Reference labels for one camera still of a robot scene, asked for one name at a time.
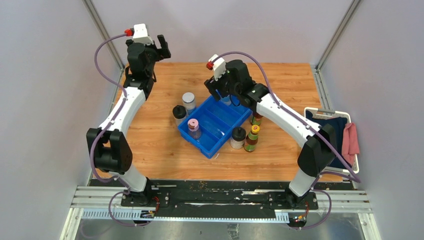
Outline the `pink lid spice jar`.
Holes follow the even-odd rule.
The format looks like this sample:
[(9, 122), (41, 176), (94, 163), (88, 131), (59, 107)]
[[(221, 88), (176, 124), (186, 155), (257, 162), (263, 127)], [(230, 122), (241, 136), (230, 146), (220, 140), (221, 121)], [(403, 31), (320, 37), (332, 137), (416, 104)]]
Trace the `pink lid spice jar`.
[(188, 134), (195, 140), (198, 140), (201, 135), (201, 129), (199, 125), (199, 121), (195, 118), (191, 118), (187, 122)]

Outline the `silver lid blue label jar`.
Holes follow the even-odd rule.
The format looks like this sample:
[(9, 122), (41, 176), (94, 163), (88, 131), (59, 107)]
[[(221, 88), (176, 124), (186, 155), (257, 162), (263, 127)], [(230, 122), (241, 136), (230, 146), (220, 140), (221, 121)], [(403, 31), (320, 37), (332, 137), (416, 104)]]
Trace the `silver lid blue label jar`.
[(222, 103), (224, 103), (225, 105), (227, 105), (227, 106), (230, 106), (232, 104), (232, 101), (230, 100), (230, 96), (229, 95), (226, 96), (226, 97), (223, 97), (220, 101)]

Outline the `silver lid millet jar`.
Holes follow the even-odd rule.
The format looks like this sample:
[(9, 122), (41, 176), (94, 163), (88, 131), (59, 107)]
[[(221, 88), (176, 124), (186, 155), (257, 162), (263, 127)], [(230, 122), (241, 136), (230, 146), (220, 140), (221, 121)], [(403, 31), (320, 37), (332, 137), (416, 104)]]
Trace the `silver lid millet jar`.
[(186, 92), (182, 95), (182, 103), (188, 115), (190, 115), (197, 108), (196, 98), (192, 92)]

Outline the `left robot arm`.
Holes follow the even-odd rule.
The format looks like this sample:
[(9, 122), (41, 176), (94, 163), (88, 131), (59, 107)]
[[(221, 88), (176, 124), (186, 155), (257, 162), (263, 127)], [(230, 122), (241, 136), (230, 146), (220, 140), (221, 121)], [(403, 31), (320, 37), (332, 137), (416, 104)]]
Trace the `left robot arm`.
[(133, 165), (133, 153), (126, 136), (135, 114), (146, 102), (157, 81), (155, 64), (169, 59), (171, 52), (162, 34), (157, 36), (160, 47), (154, 42), (143, 43), (136, 37), (128, 39), (125, 42), (128, 67), (124, 71), (124, 84), (120, 84), (102, 72), (98, 54), (105, 44), (124, 36), (120, 34), (105, 40), (94, 53), (94, 64), (98, 72), (116, 85), (121, 90), (121, 95), (99, 127), (87, 131), (86, 140), (93, 175), (102, 183), (119, 180), (126, 187), (123, 193), (140, 206), (146, 207), (153, 201), (151, 181)]

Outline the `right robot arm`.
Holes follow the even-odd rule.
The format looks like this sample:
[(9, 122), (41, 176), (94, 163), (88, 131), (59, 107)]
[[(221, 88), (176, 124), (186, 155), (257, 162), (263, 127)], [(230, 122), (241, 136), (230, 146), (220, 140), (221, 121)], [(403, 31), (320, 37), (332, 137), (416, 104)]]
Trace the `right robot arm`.
[(213, 71), (213, 76), (204, 85), (215, 100), (235, 97), (243, 107), (279, 126), (301, 147), (297, 158), (299, 169), (285, 189), (286, 204), (298, 209), (305, 203), (306, 195), (320, 173), (336, 157), (335, 129), (330, 124), (321, 126), (293, 110), (272, 93), (270, 87), (255, 82), (247, 65), (240, 59), (225, 62), (215, 56), (206, 67)]

